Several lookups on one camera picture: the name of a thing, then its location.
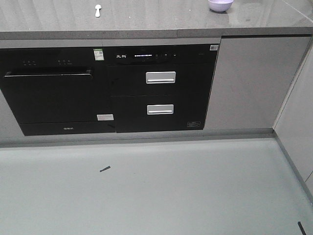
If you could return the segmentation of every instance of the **digital display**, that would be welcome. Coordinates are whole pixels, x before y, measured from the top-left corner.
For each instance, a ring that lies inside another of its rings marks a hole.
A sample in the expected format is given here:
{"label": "digital display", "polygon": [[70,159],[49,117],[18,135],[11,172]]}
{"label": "digital display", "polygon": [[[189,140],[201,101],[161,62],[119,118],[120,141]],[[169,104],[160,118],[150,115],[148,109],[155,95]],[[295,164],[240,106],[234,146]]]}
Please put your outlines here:
{"label": "digital display", "polygon": [[151,57],[152,54],[147,54],[147,55],[134,55],[134,57]]}

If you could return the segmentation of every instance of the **bowl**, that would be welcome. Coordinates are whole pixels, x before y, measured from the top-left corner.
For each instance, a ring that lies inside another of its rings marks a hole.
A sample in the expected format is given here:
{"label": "bowl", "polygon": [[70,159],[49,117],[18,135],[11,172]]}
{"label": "bowl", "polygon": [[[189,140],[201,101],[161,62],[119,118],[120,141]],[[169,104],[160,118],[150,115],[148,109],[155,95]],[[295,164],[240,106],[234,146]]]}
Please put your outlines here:
{"label": "bowl", "polygon": [[212,11],[224,12],[230,8],[234,0],[208,0]]}

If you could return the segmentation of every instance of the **black dishwasher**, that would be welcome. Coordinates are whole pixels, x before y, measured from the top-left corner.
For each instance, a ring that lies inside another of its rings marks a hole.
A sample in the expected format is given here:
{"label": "black dishwasher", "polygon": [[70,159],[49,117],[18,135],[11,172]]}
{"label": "black dishwasher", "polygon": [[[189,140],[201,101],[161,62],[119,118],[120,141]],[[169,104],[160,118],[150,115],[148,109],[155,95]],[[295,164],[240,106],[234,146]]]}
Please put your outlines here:
{"label": "black dishwasher", "polygon": [[25,135],[203,129],[218,45],[0,49]]}

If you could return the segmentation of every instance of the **countertop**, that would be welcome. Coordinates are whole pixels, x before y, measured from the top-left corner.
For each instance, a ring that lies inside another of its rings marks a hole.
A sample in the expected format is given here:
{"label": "countertop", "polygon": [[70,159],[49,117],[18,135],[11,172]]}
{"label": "countertop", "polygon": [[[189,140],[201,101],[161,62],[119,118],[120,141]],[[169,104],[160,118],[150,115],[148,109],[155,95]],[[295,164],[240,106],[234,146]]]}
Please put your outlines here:
{"label": "countertop", "polygon": [[224,13],[207,0],[2,0],[0,40],[313,34],[312,9],[309,0],[235,0]]}

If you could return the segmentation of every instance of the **countertop edge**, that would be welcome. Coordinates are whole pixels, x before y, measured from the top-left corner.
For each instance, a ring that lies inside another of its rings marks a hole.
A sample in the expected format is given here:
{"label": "countertop edge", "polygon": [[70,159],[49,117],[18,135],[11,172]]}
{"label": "countertop edge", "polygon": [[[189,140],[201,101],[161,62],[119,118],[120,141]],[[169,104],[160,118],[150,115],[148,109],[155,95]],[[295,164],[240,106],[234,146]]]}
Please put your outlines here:
{"label": "countertop edge", "polygon": [[155,30],[77,30],[0,32],[0,40],[35,39],[170,39],[252,35],[312,35],[313,27],[197,28]]}

